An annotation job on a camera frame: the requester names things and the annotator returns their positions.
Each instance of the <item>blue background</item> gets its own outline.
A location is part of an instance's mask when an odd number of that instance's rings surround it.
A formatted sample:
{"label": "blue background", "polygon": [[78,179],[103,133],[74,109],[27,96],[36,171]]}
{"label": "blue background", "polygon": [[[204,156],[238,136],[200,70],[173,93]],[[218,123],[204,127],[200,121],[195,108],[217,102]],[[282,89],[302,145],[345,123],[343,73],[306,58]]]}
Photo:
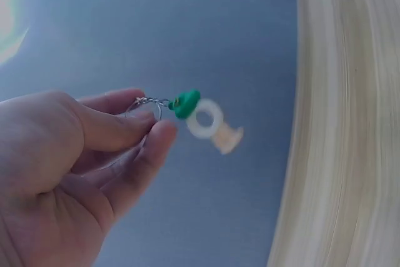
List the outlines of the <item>blue background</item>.
{"label": "blue background", "polygon": [[165,167],[95,267],[264,267],[291,137],[296,0],[15,2],[29,31],[0,66],[1,99],[129,86],[173,98],[197,88],[244,126],[240,146],[221,156],[178,123]]}

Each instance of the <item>small toy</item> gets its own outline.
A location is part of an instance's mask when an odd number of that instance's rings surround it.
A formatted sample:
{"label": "small toy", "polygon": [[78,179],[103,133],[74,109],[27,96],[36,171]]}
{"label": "small toy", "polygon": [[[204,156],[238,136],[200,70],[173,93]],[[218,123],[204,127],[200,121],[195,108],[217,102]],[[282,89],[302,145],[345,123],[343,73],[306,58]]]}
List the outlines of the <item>small toy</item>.
{"label": "small toy", "polygon": [[[174,101],[157,98],[137,98],[128,108],[127,113],[146,103],[155,103],[158,108],[159,119],[163,114],[163,108],[174,111],[178,119],[186,120],[189,131],[199,139],[211,139],[221,154],[230,153],[243,137],[243,128],[233,129],[224,122],[224,115],[214,101],[201,98],[200,92],[192,90],[182,93]],[[205,112],[212,118],[210,126],[202,126],[198,123],[198,112]]]}

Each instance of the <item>skin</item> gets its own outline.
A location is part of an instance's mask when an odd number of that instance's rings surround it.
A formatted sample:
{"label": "skin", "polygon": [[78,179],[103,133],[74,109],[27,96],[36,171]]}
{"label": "skin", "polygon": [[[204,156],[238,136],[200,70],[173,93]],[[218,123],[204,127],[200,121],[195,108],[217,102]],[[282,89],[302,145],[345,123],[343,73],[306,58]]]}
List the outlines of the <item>skin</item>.
{"label": "skin", "polygon": [[93,264],[176,137],[150,112],[117,116],[143,96],[51,92],[0,103],[0,266]]}

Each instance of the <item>fingernail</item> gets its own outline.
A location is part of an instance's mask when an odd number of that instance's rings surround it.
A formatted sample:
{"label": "fingernail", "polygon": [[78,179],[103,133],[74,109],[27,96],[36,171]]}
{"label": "fingernail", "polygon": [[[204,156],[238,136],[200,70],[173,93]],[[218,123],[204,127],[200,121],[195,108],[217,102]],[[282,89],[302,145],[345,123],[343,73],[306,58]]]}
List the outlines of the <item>fingernail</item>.
{"label": "fingernail", "polygon": [[150,111],[142,111],[137,112],[133,117],[138,118],[141,121],[149,121],[154,119],[154,113]]}

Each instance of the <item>green bead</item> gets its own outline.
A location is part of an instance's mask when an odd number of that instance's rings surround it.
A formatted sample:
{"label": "green bead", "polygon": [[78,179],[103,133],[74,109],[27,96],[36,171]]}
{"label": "green bead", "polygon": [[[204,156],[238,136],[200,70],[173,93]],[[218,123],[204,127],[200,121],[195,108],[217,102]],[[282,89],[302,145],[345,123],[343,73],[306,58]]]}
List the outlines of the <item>green bead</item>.
{"label": "green bead", "polygon": [[168,108],[175,112],[178,119],[186,119],[193,113],[200,98],[201,95],[198,90],[182,93],[168,104]]}

